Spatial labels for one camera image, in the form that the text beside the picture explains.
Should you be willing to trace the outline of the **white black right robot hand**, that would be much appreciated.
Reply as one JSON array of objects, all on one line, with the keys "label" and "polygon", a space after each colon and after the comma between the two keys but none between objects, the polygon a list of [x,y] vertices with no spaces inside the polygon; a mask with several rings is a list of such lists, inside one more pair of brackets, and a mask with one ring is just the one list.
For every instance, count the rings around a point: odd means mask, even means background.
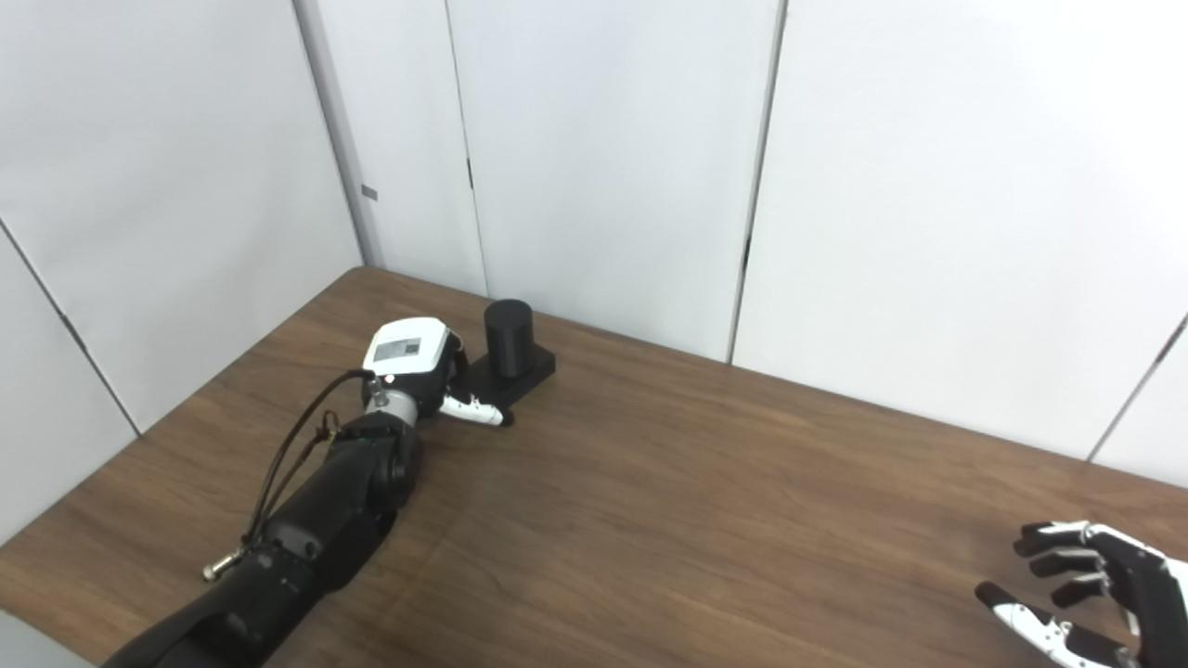
[{"label": "white black right robot hand", "polygon": [[977,585],[975,597],[1018,637],[1057,667],[1184,667],[1184,561],[1097,521],[1040,521],[1020,528],[1015,554],[1036,578],[1069,575],[1053,590],[1066,610],[1110,597],[1126,617],[1132,648],[1091,628],[1062,619],[1011,595],[993,581]]}]

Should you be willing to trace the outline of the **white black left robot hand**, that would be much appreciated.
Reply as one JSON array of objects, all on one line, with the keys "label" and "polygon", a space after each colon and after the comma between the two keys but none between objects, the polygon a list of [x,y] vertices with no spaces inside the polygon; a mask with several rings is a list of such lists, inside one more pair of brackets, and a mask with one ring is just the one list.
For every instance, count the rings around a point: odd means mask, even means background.
[{"label": "white black left robot hand", "polygon": [[501,428],[514,423],[508,407],[491,405],[470,392],[465,342],[436,317],[383,326],[369,340],[362,368],[373,373],[362,389],[366,414],[386,414],[411,426],[436,415]]}]

